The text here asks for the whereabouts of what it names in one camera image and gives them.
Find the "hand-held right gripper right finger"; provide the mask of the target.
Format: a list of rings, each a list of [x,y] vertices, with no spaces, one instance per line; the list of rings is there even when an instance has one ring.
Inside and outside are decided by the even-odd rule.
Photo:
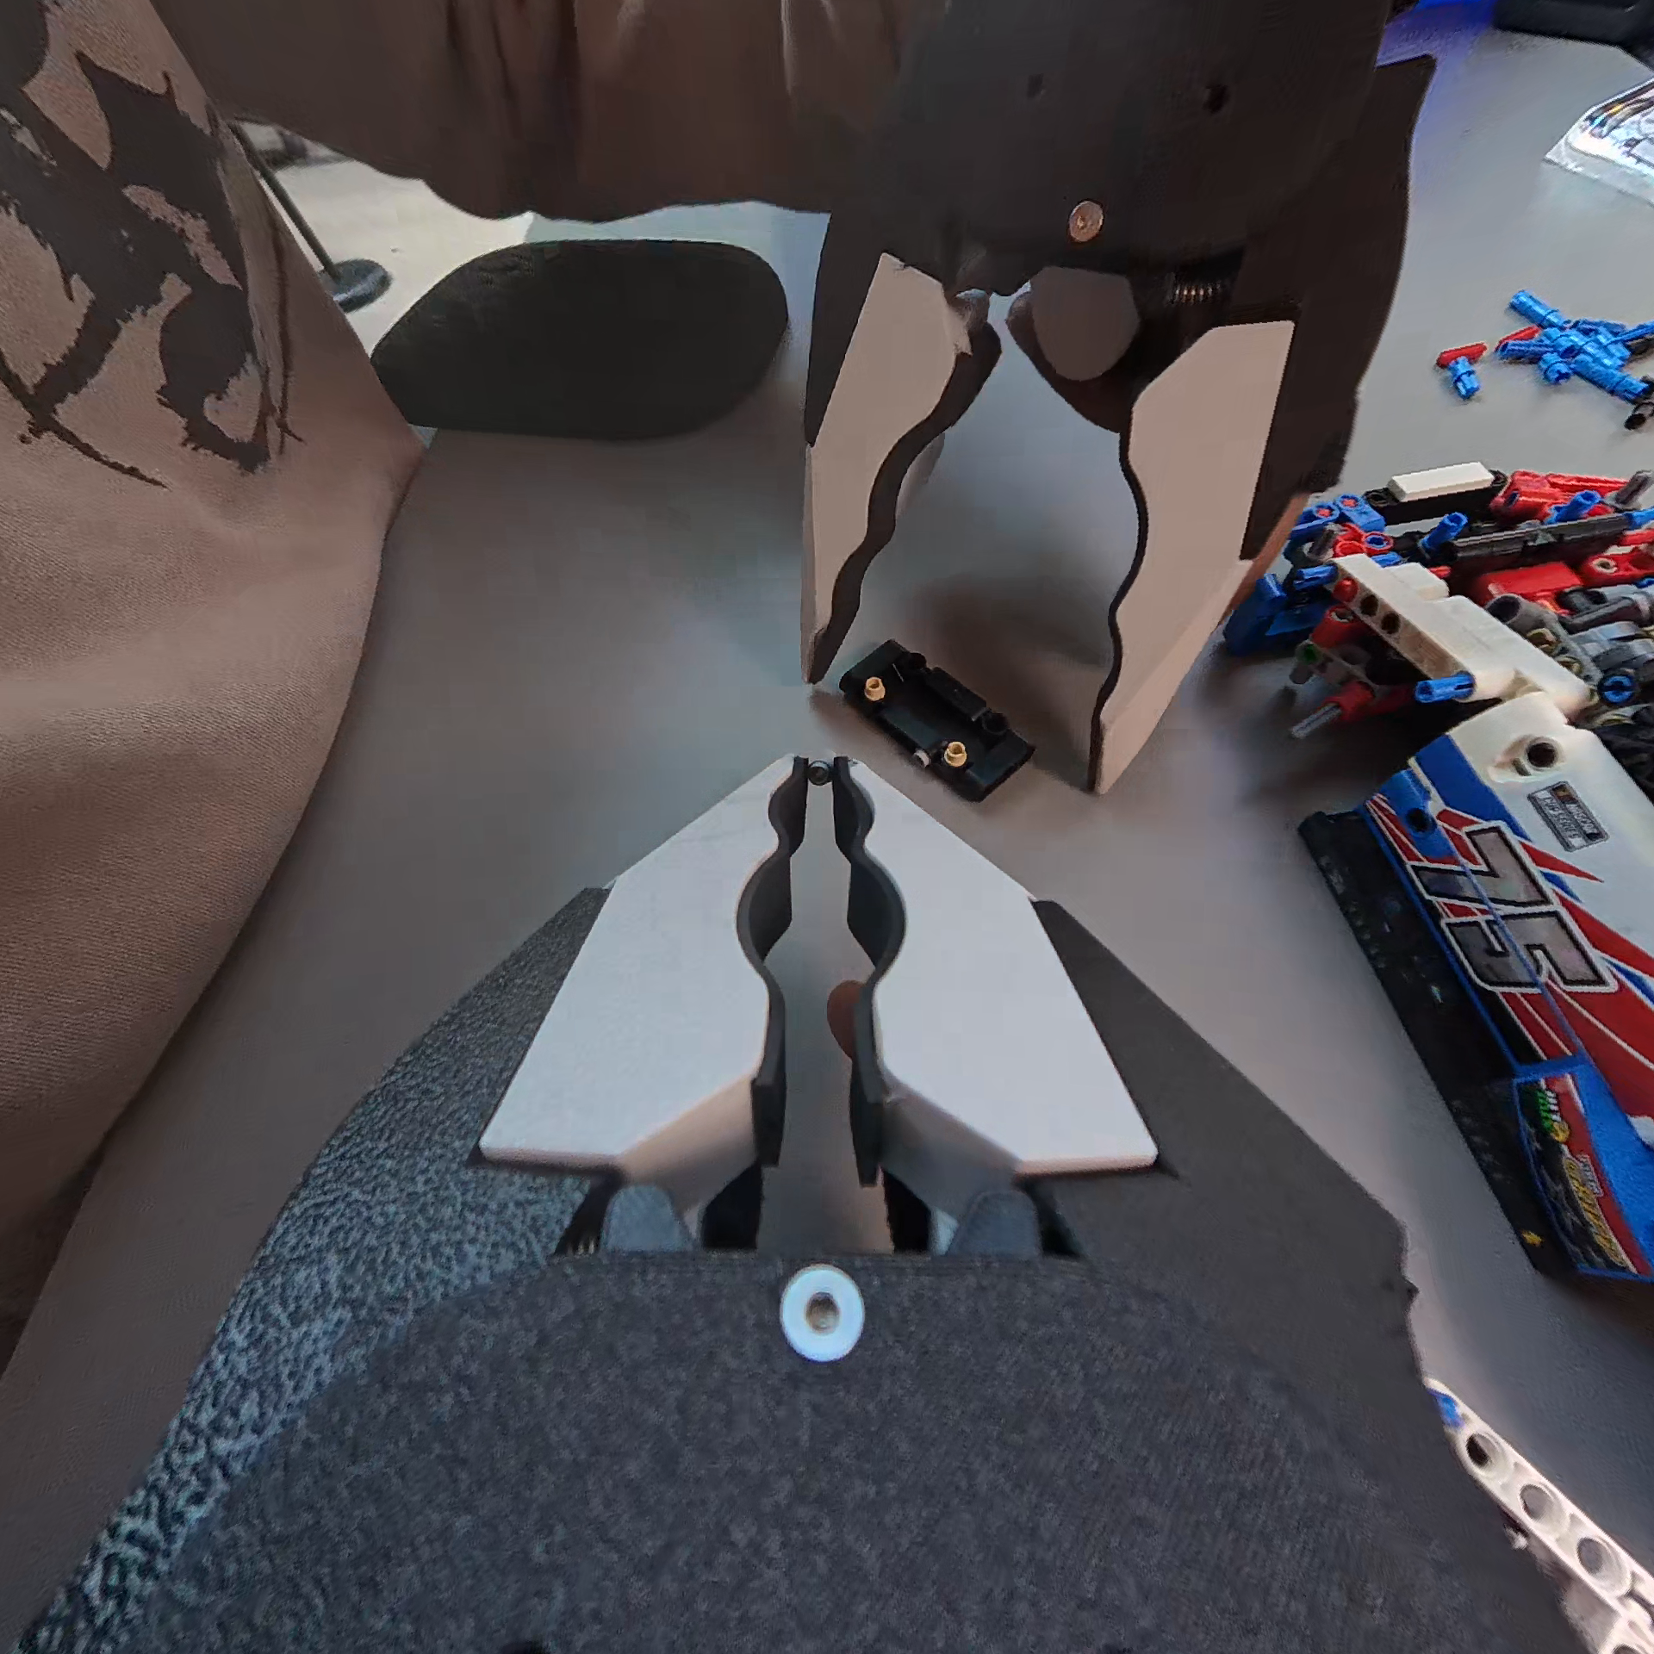
[[[869,971],[851,1012],[859,1180],[951,1217],[988,1190],[1135,1172],[1157,1143],[1035,898],[867,763],[832,763],[845,922]]]

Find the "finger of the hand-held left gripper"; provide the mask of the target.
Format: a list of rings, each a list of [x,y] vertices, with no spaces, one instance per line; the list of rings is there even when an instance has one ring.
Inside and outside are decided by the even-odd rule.
[[[871,564],[1000,360],[986,293],[883,252],[804,440],[800,669],[828,675]]]
[[[1243,546],[1294,321],[1227,323],[1135,397],[1121,466],[1135,560],[1110,609],[1114,661],[1092,716],[1088,787],[1106,795],[1159,726],[1243,577]]]

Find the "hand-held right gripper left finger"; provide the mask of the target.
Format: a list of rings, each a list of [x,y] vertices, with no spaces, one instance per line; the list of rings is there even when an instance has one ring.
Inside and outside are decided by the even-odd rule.
[[[663,1188],[697,1210],[775,1166],[808,759],[787,755],[622,871],[477,1141],[481,1159]]]

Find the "black brick assembly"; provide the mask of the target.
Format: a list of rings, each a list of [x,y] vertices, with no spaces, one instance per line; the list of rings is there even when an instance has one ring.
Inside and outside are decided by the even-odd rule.
[[[887,640],[838,679],[844,701],[955,797],[977,804],[1035,755],[992,705],[924,654]]]

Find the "holographic sticker sheet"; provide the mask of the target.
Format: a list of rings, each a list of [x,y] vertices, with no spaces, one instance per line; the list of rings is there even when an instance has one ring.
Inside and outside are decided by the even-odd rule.
[[[1583,113],[1544,160],[1652,205],[1652,80]]]

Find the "person's left forearm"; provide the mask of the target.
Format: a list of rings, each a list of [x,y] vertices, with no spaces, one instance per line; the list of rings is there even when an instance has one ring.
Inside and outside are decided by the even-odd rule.
[[[227,111],[476,217],[826,211],[934,2],[158,2]]]

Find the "black padded cushion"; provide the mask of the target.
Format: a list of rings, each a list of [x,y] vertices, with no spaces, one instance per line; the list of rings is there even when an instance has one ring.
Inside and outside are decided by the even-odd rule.
[[[787,331],[781,280],[742,246],[524,241],[438,280],[370,362],[413,427],[628,444],[730,415]]]

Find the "pile of blue brick pins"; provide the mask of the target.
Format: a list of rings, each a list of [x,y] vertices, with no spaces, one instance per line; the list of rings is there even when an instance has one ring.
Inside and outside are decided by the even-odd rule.
[[[1548,385],[1581,382],[1625,403],[1626,413],[1652,395],[1652,321],[1572,317],[1527,290],[1507,307],[1523,327],[1497,340],[1497,360],[1531,366]]]

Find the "toy brick race car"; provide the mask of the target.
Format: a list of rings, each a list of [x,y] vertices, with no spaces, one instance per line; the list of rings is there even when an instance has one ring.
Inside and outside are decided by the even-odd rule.
[[[1652,1274],[1650,472],[1478,464],[1307,507],[1223,628],[1298,740],[1427,742],[1300,838],[1533,1266]]]

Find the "black rod with round base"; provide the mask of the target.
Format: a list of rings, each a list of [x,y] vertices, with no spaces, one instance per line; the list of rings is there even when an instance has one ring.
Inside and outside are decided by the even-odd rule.
[[[389,288],[387,270],[374,258],[335,258],[321,237],[313,231],[309,221],[301,215],[299,205],[278,178],[270,162],[260,154],[254,141],[247,135],[241,123],[231,121],[231,131],[237,143],[250,160],[266,196],[278,205],[286,225],[295,233],[299,243],[309,250],[317,264],[317,278],[344,313],[356,313],[376,299],[382,299]]]

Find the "white curved brick panel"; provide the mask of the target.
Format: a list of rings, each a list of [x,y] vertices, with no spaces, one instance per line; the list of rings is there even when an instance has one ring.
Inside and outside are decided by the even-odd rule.
[[[1491,1497],[1511,1544],[1560,1591],[1585,1650],[1652,1650],[1652,1574],[1437,1378],[1423,1380],[1458,1460]]]

